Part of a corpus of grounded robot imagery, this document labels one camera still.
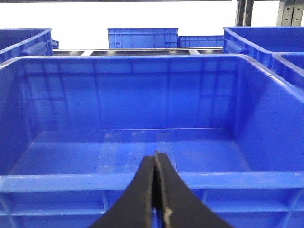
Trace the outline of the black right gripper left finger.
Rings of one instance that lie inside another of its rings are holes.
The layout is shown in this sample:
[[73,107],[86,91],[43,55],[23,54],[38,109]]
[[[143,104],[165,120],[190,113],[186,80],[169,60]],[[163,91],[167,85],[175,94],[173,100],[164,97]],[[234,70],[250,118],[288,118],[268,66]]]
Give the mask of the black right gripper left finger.
[[117,202],[94,222],[92,228],[150,228],[155,157],[144,156]]

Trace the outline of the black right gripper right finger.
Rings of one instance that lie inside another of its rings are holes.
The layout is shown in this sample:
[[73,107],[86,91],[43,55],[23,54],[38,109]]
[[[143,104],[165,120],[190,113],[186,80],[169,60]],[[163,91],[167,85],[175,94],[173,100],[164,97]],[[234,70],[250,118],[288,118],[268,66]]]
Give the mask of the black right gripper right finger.
[[161,228],[231,228],[203,204],[173,168],[167,154],[155,151],[156,180],[160,197],[157,206]]

